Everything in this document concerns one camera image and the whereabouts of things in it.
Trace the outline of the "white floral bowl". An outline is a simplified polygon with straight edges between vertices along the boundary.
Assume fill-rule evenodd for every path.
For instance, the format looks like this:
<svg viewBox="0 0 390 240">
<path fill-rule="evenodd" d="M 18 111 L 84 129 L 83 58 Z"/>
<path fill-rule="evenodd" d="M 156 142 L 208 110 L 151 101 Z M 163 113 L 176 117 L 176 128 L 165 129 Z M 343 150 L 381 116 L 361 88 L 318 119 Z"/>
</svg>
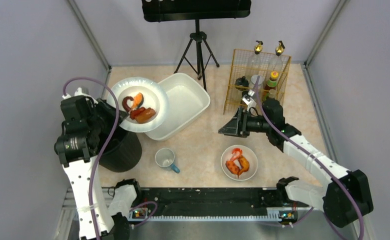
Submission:
<svg viewBox="0 0 390 240">
<path fill-rule="evenodd" d="M 219 162 L 224 174 L 238 182 L 253 178 L 259 167 L 255 152 L 244 145 L 228 147 L 222 153 Z"/>
</svg>

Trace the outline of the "silver lid blue label jar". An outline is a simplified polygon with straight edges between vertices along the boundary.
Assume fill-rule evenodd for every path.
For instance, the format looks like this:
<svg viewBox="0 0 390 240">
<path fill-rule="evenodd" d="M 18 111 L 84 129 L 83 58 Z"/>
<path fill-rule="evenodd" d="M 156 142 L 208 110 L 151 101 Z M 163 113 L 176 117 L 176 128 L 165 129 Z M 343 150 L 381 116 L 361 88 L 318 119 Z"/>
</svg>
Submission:
<svg viewBox="0 0 390 240">
<path fill-rule="evenodd" d="M 262 84 L 264 83 L 264 77 L 258 74 L 251 76 L 250 78 L 250 88 L 257 93 L 257 90 L 262 88 Z"/>
</svg>

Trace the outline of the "black lid glass jar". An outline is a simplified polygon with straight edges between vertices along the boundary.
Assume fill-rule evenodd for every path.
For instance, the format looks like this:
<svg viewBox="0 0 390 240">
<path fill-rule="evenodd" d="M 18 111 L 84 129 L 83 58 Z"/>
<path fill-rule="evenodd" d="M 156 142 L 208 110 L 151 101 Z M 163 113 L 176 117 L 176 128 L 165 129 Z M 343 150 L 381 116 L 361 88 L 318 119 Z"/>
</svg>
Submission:
<svg viewBox="0 0 390 240">
<path fill-rule="evenodd" d="M 235 81 L 235 89 L 238 90 L 237 99 L 240 100 L 240 104 L 244 104 L 243 97 L 249 93 L 249 82 L 245 76 L 239 77 Z"/>
</svg>

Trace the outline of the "red sauce bottle yellow cap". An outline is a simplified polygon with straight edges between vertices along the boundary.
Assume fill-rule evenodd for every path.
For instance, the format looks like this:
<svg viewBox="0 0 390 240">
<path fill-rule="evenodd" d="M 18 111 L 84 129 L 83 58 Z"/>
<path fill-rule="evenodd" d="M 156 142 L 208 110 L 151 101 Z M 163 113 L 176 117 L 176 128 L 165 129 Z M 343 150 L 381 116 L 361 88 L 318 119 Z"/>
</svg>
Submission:
<svg viewBox="0 0 390 240">
<path fill-rule="evenodd" d="M 265 87 L 264 87 L 264 93 L 262 96 L 262 100 L 267 99 L 267 95 L 270 89 L 276 89 L 277 83 L 278 83 L 278 77 L 279 73 L 277 71 L 272 71 L 269 75 L 269 79 L 267 80 Z"/>
</svg>

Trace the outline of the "white fluted plate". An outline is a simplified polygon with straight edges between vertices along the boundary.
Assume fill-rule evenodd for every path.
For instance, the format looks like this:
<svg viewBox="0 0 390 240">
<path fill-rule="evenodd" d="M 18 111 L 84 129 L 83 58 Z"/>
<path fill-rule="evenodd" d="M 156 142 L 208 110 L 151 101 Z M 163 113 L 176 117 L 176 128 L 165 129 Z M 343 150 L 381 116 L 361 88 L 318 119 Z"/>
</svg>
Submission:
<svg viewBox="0 0 390 240">
<path fill-rule="evenodd" d="M 112 92 L 107 96 L 107 103 L 115 107 L 113 97 L 115 96 L 119 103 L 119 110 L 125 111 L 123 100 L 125 97 L 136 97 L 141 93 L 144 97 L 142 107 L 151 108 L 155 115 L 149 118 L 145 123 L 138 123 L 135 119 L 127 117 L 120 123 L 120 127 L 136 133 L 146 133 L 158 128 L 164 123 L 170 109 L 168 96 L 165 90 L 158 83 L 143 77 L 125 78 L 112 87 Z"/>
</svg>

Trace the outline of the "clear glass oil bottle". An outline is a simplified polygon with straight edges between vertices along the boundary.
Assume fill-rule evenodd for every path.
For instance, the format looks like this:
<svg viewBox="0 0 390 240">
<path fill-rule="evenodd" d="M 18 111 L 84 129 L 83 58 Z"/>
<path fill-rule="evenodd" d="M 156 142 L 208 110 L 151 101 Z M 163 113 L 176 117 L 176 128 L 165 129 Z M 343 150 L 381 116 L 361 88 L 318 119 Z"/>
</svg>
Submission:
<svg viewBox="0 0 390 240">
<path fill-rule="evenodd" d="M 261 67 L 261 52 L 263 49 L 263 41 L 256 40 L 257 44 L 254 47 L 253 54 L 248 58 L 246 65 L 245 77 L 251 80 L 253 75 L 259 74 Z"/>
</svg>

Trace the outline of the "glass bottle brown liquid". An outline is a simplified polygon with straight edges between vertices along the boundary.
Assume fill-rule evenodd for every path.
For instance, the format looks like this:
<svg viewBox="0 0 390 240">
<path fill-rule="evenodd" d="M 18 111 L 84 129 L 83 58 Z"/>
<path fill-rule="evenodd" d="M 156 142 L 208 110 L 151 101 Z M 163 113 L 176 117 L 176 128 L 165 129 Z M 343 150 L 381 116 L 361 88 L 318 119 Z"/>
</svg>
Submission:
<svg viewBox="0 0 390 240">
<path fill-rule="evenodd" d="M 283 70 L 283 59 L 282 55 L 285 50 L 285 45 L 283 41 L 278 42 L 278 46 L 275 48 L 274 56 L 271 58 L 269 62 L 269 71 L 271 72 L 282 72 Z"/>
</svg>

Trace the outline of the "small yellow oil bottle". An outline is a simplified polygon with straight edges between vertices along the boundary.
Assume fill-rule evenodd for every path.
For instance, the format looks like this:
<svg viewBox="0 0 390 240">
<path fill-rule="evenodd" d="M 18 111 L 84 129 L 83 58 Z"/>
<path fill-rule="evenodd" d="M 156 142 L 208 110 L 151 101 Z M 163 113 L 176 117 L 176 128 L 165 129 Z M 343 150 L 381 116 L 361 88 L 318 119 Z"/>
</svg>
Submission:
<svg viewBox="0 0 390 240">
<path fill-rule="evenodd" d="M 276 89 L 270 89 L 267 95 L 267 99 L 276 99 L 277 91 Z"/>
</svg>

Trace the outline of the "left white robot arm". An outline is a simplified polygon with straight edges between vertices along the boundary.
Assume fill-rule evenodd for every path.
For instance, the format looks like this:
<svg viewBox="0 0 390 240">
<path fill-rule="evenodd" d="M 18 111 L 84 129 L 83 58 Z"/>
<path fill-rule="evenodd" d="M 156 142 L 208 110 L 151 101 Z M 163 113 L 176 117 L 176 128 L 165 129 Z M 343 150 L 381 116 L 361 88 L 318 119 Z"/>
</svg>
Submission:
<svg viewBox="0 0 390 240">
<path fill-rule="evenodd" d="M 83 88 L 61 101 L 64 121 L 54 151 L 71 183 L 80 224 L 81 240 L 127 240 L 129 210 L 140 199 L 134 179 L 116 185 L 114 202 L 107 204 L 100 184 L 98 166 L 123 173 L 141 159 L 142 146 L 133 132 L 114 126 L 127 114 L 102 99 L 94 99 Z"/>
</svg>

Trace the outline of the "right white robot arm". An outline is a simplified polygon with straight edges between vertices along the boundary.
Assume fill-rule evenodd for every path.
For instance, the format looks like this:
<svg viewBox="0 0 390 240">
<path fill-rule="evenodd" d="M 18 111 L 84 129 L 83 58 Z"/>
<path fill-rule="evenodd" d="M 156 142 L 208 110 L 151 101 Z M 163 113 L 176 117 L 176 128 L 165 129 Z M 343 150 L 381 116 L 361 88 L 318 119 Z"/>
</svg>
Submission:
<svg viewBox="0 0 390 240">
<path fill-rule="evenodd" d="M 321 184 L 318 187 L 297 177 L 282 178 L 276 186 L 284 200 L 322 211 L 339 228 L 354 221 L 363 225 L 364 216 L 374 209 L 366 174 L 359 169 L 348 170 L 315 148 L 300 130 L 286 123 L 279 101 L 265 100 L 261 111 L 261 115 L 253 115 L 240 107 L 218 132 L 240 138 L 251 132 L 265 133 L 273 146 L 297 160 Z"/>
</svg>

